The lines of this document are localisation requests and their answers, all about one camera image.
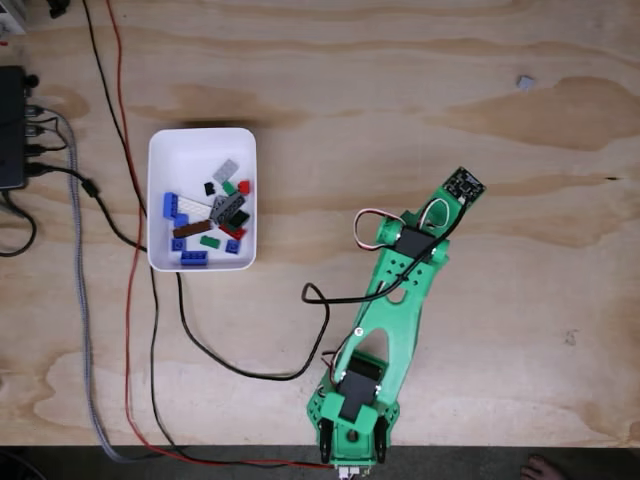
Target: white plastic container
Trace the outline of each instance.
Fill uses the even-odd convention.
[[[187,250],[208,252],[207,265],[182,265],[181,252],[171,251],[174,225],[163,216],[164,194],[173,192],[190,200],[212,205],[215,195],[207,196],[204,184],[214,183],[216,195],[225,195],[221,185],[213,179],[213,174],[228,159],[239,166],[229,181],[237,186],[241,180],[249,180],[251,188],[242,206],[242,210],[251,217],[243,226],[247,233],[240,241],[240,251],[238,254],[226,253],[225,247],[231,237],[214,225],[208,232],[186,238]],[[247,129],[193,128],[157,132],[149,142],[147,180],[147,255],[151,266],[161,272],[208,272],[248,268],[256,258],[256,168],[256,140]],[[189,221],[192,223],[197,220],[190,218]],[[219,239],[220,247],[213,249],[201,245],[202,235]]]

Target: toe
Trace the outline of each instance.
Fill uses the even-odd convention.
[[[532,470],[538,471],[538,478],[543,480],[564,480],[564,475],[546,459],[538,455],[529,457],[529,465]]]
[[[520,468],[520,478],[530,478],[530,479],[533,479],[533,480],[542,480],[544,477],[535,468],[521,467]]]

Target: wooden table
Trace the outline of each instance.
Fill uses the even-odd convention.
[[[35,102],[68,115],[80,168],[129,235],[136,203],[86,19],[47,18],[2,51],[41,76]],[[113,89],[114,36],[90,1]],[[423,309],[395,444],[640,446],[640,5],[600,0],[116,1],[133,156],[151,135],[223,121],[258,141],[258,260],[186,276],[200,338],[235,364],[297,368],[322,319],[299,300],[360,294],[375,254],[354,213],[415,208],[458,165],[489,186],[453,236]],[[536,79],[519,91],[519,75]],[[60,155],[56,161],[62,162]],[[28,254],[2,261],[0,442],[90,444],[66,181],[15,201],[38,219]],[[132,251],[83,198],[98,407],[115,443],[123,412],[124,295]],[[3,243],[22,224],[1,218]],[[158,402],[180,443],[311,444],[304,405],[325,367],[248,380],[185,337],[175,278],[158,275]],[[149,400],[146,261],[133,305],[133,407]],[[350,328],[334,309],[323,347]]]

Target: power adapter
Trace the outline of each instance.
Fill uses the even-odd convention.
[[[37,84],[37,77],[27,76],[20,66],[0,67],[0,190],[22,188],[26,184],[24,166],[29,153],[25,148],[25,116],[29,115],[26,97]]]

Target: green robotic arm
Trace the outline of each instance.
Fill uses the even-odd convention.
[[[379,298],[362,303],[351,334],[334,354],[307,405],[322,461],[335,465],[341,479],[366,474],[385,461],[400,413],[398,393],[416,347],[422,304],[436,273],[448,261],[446,237],[484,190],[473,175],[459,168],[417,212],[385,215],[377,245],[365,246],[382,249],[366,292]],[[401,295],[392,300],[387,291],[396,284]],[[374,330],[386,333],[386,362],[357,349]]]

